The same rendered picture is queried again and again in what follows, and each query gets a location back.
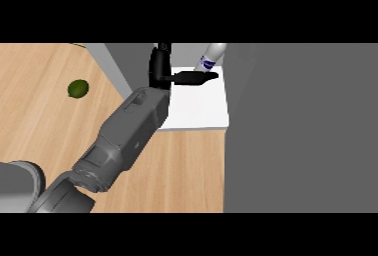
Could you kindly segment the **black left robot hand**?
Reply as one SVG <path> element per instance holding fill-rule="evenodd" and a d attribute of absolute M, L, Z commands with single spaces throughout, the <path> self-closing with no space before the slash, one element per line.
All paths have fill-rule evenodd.
<path fill-rule="evenodd" d="M 200 86 L 207 81 L 217 79 L 216 72 L 180 71 L 172 73 L 172 44 L 158 43 L 152 49 L 149 59 L 149 86 L 170 90 L 172 85 Z"/>

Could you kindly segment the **white water bottle blue label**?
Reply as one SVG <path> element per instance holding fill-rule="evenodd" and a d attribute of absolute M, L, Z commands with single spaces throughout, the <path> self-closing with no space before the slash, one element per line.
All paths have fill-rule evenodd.
<path fill-rule="evenodd" d="M 211 43 L 200 58 L 195 71 L 210 72 L 226 51 L 226 43 Z"/>

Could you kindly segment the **dark grey cabinet door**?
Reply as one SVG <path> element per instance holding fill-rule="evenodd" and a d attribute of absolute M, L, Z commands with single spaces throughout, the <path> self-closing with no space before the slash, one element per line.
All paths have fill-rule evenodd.
<path fill-rule="evenodd" d="M 378 45 L 237 45 L 225 75 L 226 211 L 378 212 Z"/>

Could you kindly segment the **green lime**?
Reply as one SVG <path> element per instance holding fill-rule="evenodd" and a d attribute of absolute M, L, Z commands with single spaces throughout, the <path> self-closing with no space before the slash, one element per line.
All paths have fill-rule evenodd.
<path fill-rule="evenodd" d="M 68 96 L 71 98 L 81 98 L 89 92 L 89 82 L 86 80 L 76 80 L 68 86 Z"/>

